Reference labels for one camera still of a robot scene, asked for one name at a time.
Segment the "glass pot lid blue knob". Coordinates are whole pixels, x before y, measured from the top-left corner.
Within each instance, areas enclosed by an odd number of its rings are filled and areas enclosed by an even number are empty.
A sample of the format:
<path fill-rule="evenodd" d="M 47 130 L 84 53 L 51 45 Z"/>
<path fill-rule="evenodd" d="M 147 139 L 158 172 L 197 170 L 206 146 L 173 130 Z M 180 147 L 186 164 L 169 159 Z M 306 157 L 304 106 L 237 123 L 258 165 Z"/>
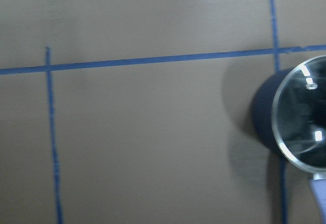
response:
<path fill-rule="evenodd" d="M 303 171 L 325 173 L 325 56 L 288 71 L 273 99 L 271 125 L 289 162 Z"/>

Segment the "dark blue saucepan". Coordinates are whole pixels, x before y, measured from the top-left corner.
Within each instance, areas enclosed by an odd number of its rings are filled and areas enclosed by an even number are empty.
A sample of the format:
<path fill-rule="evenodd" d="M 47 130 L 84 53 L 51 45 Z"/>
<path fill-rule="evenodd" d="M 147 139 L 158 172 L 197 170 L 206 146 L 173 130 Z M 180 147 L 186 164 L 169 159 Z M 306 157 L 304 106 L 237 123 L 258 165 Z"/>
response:
<path fill-rule="evenodd" d="M 277 88 L 289 70 L 291 69 L 282 70 L 268 78 L 256 92 L 252 103 L 253 125 L 259 139 L 271 152 L 286 161 L 288 160 L 283 156 L 278 148 L 273 134 L 271 110 Z M 314 177 L 310 181 L 310 186 L 320 211 L 321 220 L 325 223 L 325 173 L 317 173 L 313 175 Z"/>

